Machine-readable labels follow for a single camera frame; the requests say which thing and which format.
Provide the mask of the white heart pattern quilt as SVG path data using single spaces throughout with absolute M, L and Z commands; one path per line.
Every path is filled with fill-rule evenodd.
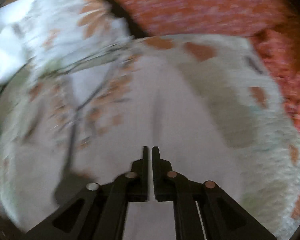
M 150 52 L 189 54 L 199 61 L 221 52 L 235 55 L 239 67 L 229 72 L 235 101 L 231 105 L 232 128 L 228 134 L 236 142 L 234 157 L 243 191 L 240 199 L 234 200 L 278 239 L 290 239 L 300 225 L 300 134 L 283 109 L 277 84 L 250 42 L 220 35 L 148 38 L 131 42 L 117 59 L 108 63 L 128 64 Z M 34 80 L 30 69 L 24 69 L 29 72 L 30 87 L 42 80 L 81 71 Z

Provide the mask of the orange floral sheet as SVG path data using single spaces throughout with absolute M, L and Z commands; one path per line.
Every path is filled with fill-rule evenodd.
M 292 40 L 273 29 L 265 29 L 249 40 L 278 84 L 285 113 L 300 133 L 300 69 Z

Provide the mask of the white floral pillow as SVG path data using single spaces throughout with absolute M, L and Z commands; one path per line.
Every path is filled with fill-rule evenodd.
M 114 61 L 132 39 L 105 0 L 34 0 L 13 27 L 34 80 Z

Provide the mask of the white plastic package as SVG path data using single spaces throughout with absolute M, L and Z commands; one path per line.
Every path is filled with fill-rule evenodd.
M 17 0 L 0 8 L 0 86 L 27 63 L 26 49 L 15 29 L 35 0 Z

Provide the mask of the pink floral zip sweater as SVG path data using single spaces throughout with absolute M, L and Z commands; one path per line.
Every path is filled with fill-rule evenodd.
M 126 172 L 158 146 L 187 178 L 240 199 L 229 72 L 235 55 L 143 53 L 39 81 L 20 71 L 0 98 L 0 213 L 28 231 L 88 182 Z

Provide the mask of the orange floral pillow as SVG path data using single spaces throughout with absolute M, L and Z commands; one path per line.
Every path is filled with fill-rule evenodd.
M 151 35 L 252 36 L 294 15 L 287 0 L 115 0 Z

